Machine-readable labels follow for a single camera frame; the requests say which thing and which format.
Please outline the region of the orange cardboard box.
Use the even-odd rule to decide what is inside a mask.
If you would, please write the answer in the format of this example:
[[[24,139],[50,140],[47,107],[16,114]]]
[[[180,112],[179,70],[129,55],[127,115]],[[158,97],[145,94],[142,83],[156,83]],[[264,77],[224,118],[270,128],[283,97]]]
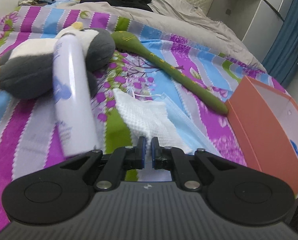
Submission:
[[[247,166],[285,181],[298,194],[298,105],[278,89],[250,77],[225,102],[227,118]]]

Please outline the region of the blue face mask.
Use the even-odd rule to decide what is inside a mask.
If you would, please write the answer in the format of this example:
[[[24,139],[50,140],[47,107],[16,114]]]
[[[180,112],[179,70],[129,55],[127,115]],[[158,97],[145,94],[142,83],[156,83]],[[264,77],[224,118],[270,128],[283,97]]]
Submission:
[[[134,94],[134,97],[144,102],[163,102],[165,104],[168,119],[175,126],[178,135],[190,149],[190,151],[185,151],[186,154],[193,155],[197,148],[204,148],[207,152],[221,157],[221,154],[212,142],[210,142],[185,112],[182,111],[168,95],[165,93],[155,94],[153,95],[153,100],[149,100],[149,96],[140,94]]]

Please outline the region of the blue plastic snack bag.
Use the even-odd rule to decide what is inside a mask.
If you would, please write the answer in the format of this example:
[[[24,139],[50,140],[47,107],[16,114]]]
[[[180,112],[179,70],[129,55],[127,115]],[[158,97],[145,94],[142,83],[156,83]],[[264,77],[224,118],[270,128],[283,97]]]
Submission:
[[[293,147],[293,149],[295,151],[295,154],[296,154],[296,156],[298,158],[298,146],[297,146],[297,144],[293,140],[290,140],[290,142],[291,142],[291,145],[292,145],[292,147]]]

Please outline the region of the white lilac spray can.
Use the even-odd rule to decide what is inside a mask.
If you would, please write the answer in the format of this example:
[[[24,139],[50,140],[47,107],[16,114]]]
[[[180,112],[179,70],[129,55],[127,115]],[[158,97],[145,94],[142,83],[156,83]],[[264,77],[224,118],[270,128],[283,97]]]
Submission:
[[[60,142],[65,157],[99,146],[91,108],[82,45],[73,33],[54,46],[52,86]]]

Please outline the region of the striped colourful bed sheet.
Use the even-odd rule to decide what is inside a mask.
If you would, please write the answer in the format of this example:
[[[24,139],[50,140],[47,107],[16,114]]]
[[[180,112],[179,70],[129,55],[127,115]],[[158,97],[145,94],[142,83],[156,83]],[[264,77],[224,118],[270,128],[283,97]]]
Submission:
[[[52,38],[62,28],[80,21],[86,27],[127,30],[142,44],[178,68],[191,80],[227,100],[244,76],[282,90],[282,86],[254,64],[244,63],[173,33],[137,21],[93,11],[20,7],[0,19],[0,56],[31,38]],[[101,149],[105,153],[133,141],[115,107],[113,89],[152,100],[166,94],[186,113],[226,159],[245,159],[227,119],[209,110],[196,96],[171,80],[143,58],[115,52],[108,67],[95,73],[99,92],[92,99]],[[51,94],[34,100],[17,100],[0,92],[0,231],[9,220],[1,204],[4,188],[14,179],[64,160],[55,106]]]

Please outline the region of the grey white penguin plush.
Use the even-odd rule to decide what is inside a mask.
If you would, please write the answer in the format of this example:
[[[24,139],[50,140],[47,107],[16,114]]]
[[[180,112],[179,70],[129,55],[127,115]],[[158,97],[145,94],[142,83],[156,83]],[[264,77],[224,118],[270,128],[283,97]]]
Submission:
[[[115,51],[110,33],[101,28],[84,28],[75,22],[54,38],[33,38],[21,42],[0,57],[0,90],[18,99],[34,99],[52,89],[53,51],[57,40],[72,33],[80,41],[91,96],[98,91],[94,72],[106,66]]]

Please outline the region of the blue curtain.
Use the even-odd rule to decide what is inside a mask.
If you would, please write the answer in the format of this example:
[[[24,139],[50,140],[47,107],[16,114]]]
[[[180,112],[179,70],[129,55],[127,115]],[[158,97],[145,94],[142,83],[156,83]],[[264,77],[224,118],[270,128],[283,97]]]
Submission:
[[[266,55],[263,66],[286,88],[298,69],[298,0],[293,0],[285,21]]]

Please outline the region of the green plush massage stick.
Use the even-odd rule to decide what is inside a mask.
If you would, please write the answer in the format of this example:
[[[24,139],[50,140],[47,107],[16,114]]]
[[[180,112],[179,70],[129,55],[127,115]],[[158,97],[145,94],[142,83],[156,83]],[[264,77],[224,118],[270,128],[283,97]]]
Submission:
[[[196,95],[210,109],[221,115],[228,114],[229,110],[225,103],[211,94],[208,90],[202,88],[199,84],[182,74],[174,66],[149,51],[142,45],[140,40],[134,34],[128,31],[115,31],[111,34],[111,37],[114,40],[117,49],[125,50],[143,57],[158,68],[162,69],[176,82],[180,83],[187,90]]]

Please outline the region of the grey wardrobe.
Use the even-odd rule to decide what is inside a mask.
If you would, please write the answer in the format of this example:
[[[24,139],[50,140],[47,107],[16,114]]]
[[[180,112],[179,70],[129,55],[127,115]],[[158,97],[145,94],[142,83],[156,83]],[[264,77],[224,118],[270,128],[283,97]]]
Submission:
[[[285,21],[293,0],[213,0],[207,16],[226,24],[262,62]]]

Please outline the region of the grey duvet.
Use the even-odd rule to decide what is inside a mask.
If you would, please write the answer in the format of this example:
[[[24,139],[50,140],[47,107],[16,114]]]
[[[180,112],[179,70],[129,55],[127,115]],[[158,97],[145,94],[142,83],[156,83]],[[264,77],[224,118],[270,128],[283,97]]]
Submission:
[[[247,49],[226,24],[208,18],[202,9],[185,0],[152,0],[153,11],[111,6],[107,2],[61,2],[57,9],[79,9],[104,12],[129,18],[164,33],[175,34],[215,49],[242,63],[265,71],[259,60]]]

